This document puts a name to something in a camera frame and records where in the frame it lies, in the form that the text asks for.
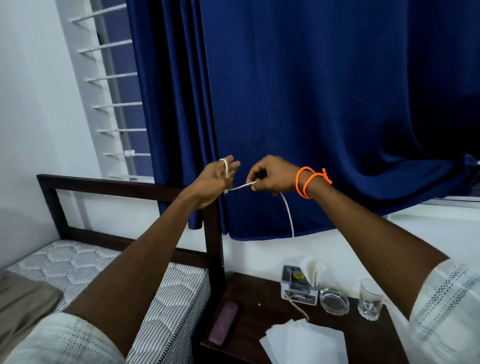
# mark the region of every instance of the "person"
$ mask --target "person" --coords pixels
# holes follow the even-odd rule
[[[121,363],[168,261],[196,209],[213,202],[240,163],[210,163],[162,216],[64,311],[44,318],[6,363]],[[250,170],[254,191],[295,190],[299,167],[266,156]],[[303,188],[309,171],[299,175]],[[321,177],[307,186],[385,294],[409,317],[414,343],[437,363],[480,361],[480,275],[390,221],[360,206]]]

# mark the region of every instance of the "brown blanket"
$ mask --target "brown blanket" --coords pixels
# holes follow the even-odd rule
[[[46,315],[62,292],[7,270],[0,272],[0,363]]]

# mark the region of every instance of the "white shirt sleeve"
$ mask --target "white shirt sleeve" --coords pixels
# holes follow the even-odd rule
[[[87,321],[65,313],[42,319],[10,353],[13,363],[112,363],[125,359],[113,342]]]
[[[451,259],[440,263],[413,306],[410,333],[434,363],[480,363],[480,273]]]

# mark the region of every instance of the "person's right arm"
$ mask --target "person's right arm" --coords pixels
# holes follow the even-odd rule
[[[298,171],[299,167],[281,157],[266,156],[252,167],[247,182],[257,180],[254,191],[291,191]],[[309,171],[300,174],[301,190],[311,175]],[[373,279],[408,318],[424,281],[448,257],[351,200],[321,176],[308,184],[307,194],[322,207]]]

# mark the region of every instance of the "bed frame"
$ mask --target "bed frame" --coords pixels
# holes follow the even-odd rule
[[[134,239],[69,226],[60,204],[57,189],[141,198],[159,202],[173,202],[183,190],[183,188],[153,183],[64,177],[48,174],[39,174],[37,179],[61,239],[76,240],[118,251],[127,248],[134,242]],[[170,260],[173,263],[207,268],[212,292],[211,299],[213,301],[217,301],[221,297],[226,287],[223,268],[222,234],[220,232],[217,204],[218,200],[201,210],[204,221],[206,253],[176,248]]]

